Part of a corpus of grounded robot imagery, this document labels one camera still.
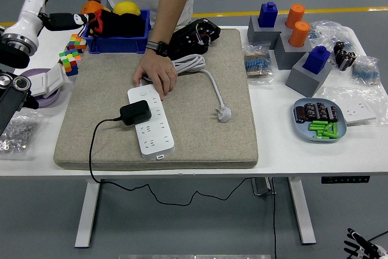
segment white table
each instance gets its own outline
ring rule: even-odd
[[[241,32],[247,44],[247,27],[233,27]],[[58,62],[58,53],[76,31],[49,32],[39,36],[39,49],[31,57],[28,69],[51,68]],[[388,173],[386,147],[388,127],[348,127],[344,138],[335,143],[311,143],[298,136],[293,123],[292,105],[303,98],[285,86],[289,70],[277,70],[275,81],[268,86],[249,86],[258,137],[259,161],[251,169],[175,169],[147,171],[95,171],[97,179],[109,178],[174,178],[174,177],[289,177],[303,243],[315,243],[315,237],[304,198],[301,176],[385,175]],[[324,86],[354,86],[350,74],[332,71]],[[53,161],[53,154],[75,76],[62,87],[52,108],[39,110],[46,115],[45,124],[35,137],[33,157],[28,161],[0,160],[1,178],[77,178],[88,180],[76,247],[88,247],[92,231],[99,184],[90,179],[89,171],[65,170]]]

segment robotic arm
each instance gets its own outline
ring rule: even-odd
[[[387,251],[384,248],[368,242],[352,229],[348,229],[347,231],[347,237],[355,241],[355,243],[353,241],[344,241],[346,245],[353,248],[353,250],[344,248],[350,254],[348,258],[355,256],[355,258],[362,259],[388,259]]]
[[[39,47],[38,35],[43,27],[49,30],[71,30],[87,24],[94,14],[45,14],[48,0],[25,0],[17,23],[4,30],[0,42],[0,134],[16,111],[23,106],[38,108],[32,97],[27,77],[13,74],[24,69]]]

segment orange cylinder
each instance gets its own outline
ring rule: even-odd
[[[303,19],[305,10],[306,8],[302,4],[293,4],[287,17],[286,27],[293,29],[295,27],[295,23]]]
[[[304,41],[309,35],[309,30],[310,24],[308,22],[297,21],[289,39],[290,45],[296,48],[303,47]]]

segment smartwatch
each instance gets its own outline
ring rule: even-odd
[[[167,55],[169,54],[169,45],[165,42],[148,41],[146,48],[154,50],[159,56],[167,57]]]

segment wall socket panel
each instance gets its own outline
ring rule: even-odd
[[[322,184],[335,183],[368,183],[370,176],[324,176],[321,177]]]
[[[162,101],[153,84],[128,90],[128,99],[129,103],[146,100],[151,110],[151,118],[135,126],[143,158],[162,160],[166,155],[173,153],[175,151],[174,139]]]
[[[336,101],[347,124],[375,119],[376,114],[362,98],[341,99]]]

